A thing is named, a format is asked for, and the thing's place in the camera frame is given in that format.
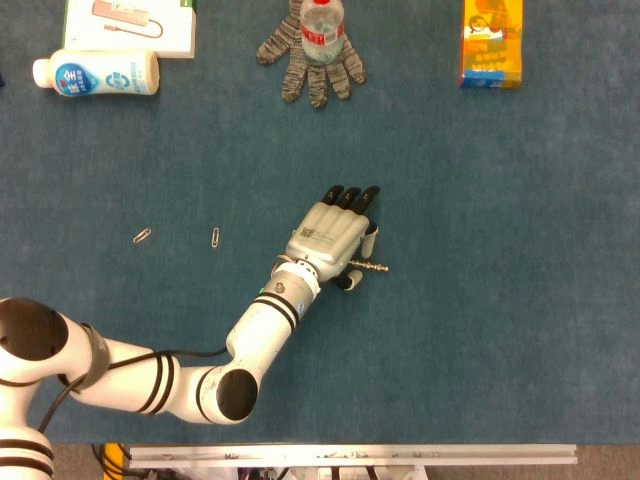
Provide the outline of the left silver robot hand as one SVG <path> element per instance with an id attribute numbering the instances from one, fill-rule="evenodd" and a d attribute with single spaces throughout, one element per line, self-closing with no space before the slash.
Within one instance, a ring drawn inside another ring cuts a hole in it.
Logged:
<path id="1" fill-rule="evenodd" d="M 355 289 L 363 273 L 350 262 L 371 258 L 379 226 L 366 210 L 380 192 L 333 185 L 306 213 L 286 246 L 286 256 L 304 262 L 321 283 L 332 282 L 344 291 Z"/>

